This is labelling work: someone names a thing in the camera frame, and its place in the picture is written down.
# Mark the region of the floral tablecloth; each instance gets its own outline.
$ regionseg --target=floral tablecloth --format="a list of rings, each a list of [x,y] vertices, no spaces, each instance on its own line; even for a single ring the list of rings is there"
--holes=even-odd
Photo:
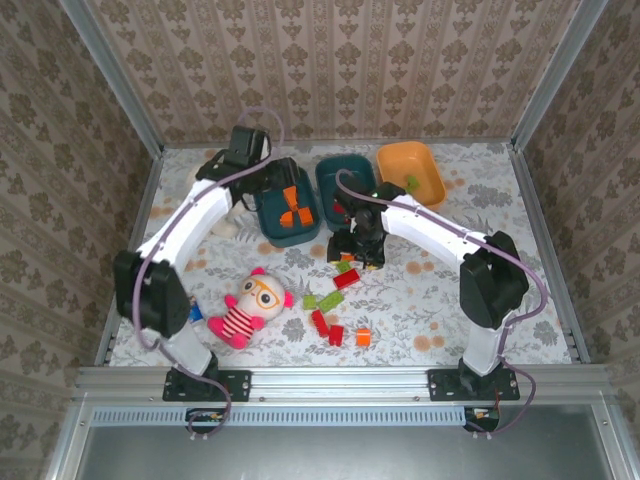
[[[492,233],[509,233],[521,258],[544,278],[536,244],[506,146],[503,144],[430,145],[448,189],[439,210],[465,227]],[[358,153],[375,169],[376,145],[285,147],[282,156],[293,157],[307,169],[315,185],[314,166],[337,154]],[[195,165],[211,158],[212,150],[168,150],[160,185],[146,229],[150,238],[180,205],[187,192],[185,179]],[[345,327],[342,347],[330,347],[320,338],[302,309],[302,296],[324,296],[335,289],[337,274],[326,263],[331,232],[326,224],[308,243],[286,249],[273,248],[260,232],[255,214],[235,219],[238,235],[225,240],[210,234],[200,245],[182,276],[187,292],[196,296],[203,314],[221,315],[223,297],[237,294],[239,282],[258,266],[276,275],[296,298],[260,332],[245,350],[234,350],[205,328],[200,338],[215,351],[225,367],[266,366],[416,366],[455,364],[466,346],[469,320],[458,305],[458,275],[429,252],[404,239],[389,236],[383,269],[362,272],[361,281],[345,291],[345,301],[327,315],[328,323]],[[532,286],[522,310],[534,308],[539,293]],[[358,328],[372,332],[371,346],[355,345]],[[506,357],[512,363],[569,363],[570,357],[553,303],[537,318],[511,333]],[[131,324],[123,320],[110,365],[168,365],[157,352],[145,352]]]

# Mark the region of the doll face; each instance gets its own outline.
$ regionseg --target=doll face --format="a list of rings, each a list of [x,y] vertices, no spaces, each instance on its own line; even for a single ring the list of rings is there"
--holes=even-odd
[[[284,288],[270,275],[251,275],[240,285],[238,307],[249,315],[271,320],[284,308]]]

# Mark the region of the orange bowl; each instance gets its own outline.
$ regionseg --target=orange bowl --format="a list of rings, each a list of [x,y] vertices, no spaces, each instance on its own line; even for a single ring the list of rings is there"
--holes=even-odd
[[[437,210],[447,199],[447,189],[442,181],[431,149],[421,142],[400,142],[384,145],[376,155],[380,177],[406,188],[413,175],[420,186],[411,195],[431,210]]]

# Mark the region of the wall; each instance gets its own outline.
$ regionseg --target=wall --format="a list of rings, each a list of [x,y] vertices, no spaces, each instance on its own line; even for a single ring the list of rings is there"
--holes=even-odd
[[[579,0],[90,0],[158,132],[507,137]]]
[[[57,1],[0,2],[0,478],[46,466],[149,167]]]
[[[640,435],[640,2],[611,0],[525,157],[595,362]]]

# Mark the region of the orange block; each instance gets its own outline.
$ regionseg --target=orange block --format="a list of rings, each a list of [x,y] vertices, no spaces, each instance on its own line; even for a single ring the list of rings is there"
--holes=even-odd
[[[356,345],[358,347],[368,347],[371,345],[371,331],[366,328],[360,328],[356,332]]]
[[[287,201],[287,205],[294,212],[298,210],[298,190],[296,186],[285,188],[282,193],[284,193],[284,199]]]
[[[298,215],[300,215],[300,222],[303,227],[313,225],[313,215],[311,214],[311,209],[309,207],[304,207],[298,210]]]
[[[280,216],[280,225],[283,228],[293,228],[293,212],[284,212]]]

